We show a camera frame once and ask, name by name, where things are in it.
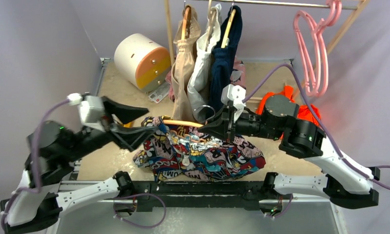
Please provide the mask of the wooden hanger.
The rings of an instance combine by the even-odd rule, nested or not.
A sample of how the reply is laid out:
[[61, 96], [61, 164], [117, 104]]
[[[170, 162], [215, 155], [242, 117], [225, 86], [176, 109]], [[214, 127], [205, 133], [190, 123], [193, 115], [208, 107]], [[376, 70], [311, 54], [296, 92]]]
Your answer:
[[[215, 117], [216, 115], [216, 111], [213, 107], [211, 107], [210, 105], [202, 105], [198, 108], [195, 109], [195, 112], [198, 113], [198, 112], [201, 112], [203, 109], [205, 108], [208, 108], [208, 109], [211, 109], [213, 114], [211, 117], [209, 118], [206, 118], [204, 120], [204, 124], [208, 123], [208, 121], [210, 119], [212, 119], [213, 117]], [[182, 120], [173, 120], [173, 119], [164, 119], [163, 120], [163, 123], [165, 125], [178, 125], [178, 126], [189, 126], [189, 127], [193, 127], [193, 128], [200, 128], [203, 126], [203, 124], [200, 124], [200, 123], [196, 123], [196, 122], [190, 122], [190, 121], [182, 121]]]

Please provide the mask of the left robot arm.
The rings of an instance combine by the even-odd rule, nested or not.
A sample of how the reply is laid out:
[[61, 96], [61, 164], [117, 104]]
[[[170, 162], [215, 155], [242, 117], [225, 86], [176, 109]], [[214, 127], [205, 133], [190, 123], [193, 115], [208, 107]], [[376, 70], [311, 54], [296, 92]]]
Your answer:
[[73, 93], [57, 104], [78, 108], [82, 129], [78, 132], [49, 120], [47, 111], [34, 132], [27, 137], [31, 149], [18, 187], [1, 201], [1, 226], [6, 234], [37, 232], [55, 224], [66, 214], [105, 199], [137, 197], [127, 172], [75, 191], [58, 193], [73, 164], [114, 143], [121, 149], [136, 150], [156, 127], [126, 128], [125, 124], [146, 115], [147, 108], [117, 103], [108, 97]]

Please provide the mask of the colourful comic print shorts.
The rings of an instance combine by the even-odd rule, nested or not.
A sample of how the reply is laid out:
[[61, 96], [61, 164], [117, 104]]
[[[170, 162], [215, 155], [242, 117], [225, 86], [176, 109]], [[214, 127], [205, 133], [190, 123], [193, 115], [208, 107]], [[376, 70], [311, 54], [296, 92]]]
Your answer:
[[227, 143], [196, 127], [166, 124], [168, 116], [147, 117], [142, 126], [158, 130], [133, 157], [139, 168], [152, 171], [156, 182], [179, 175], [217, 182], [240, 179], [264, 168], [263, 152], [242, 136]]

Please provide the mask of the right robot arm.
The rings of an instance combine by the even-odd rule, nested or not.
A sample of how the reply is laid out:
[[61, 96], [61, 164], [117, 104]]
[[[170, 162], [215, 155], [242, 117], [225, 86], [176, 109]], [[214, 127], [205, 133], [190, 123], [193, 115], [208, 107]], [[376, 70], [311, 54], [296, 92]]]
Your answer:
[[280, 140], [281, 151], [321, 169], [318, 176], [267, 173], [262, 185], [267, 198], [304, 194], [327, 198], [347, 209], [377, 206], [379, 193], [373, 188], [373, 180], [380, 177], [380, 170], [364, 167], [335, 149], [321, 127], [299, 119], [298, 111], [298, 104], [274, 95], [267, 98], [259, 115], [245, 110], [235, 117], [235, 108], [226, 106], [198, 131], [226, 142], [234, 142], [236, 136]]

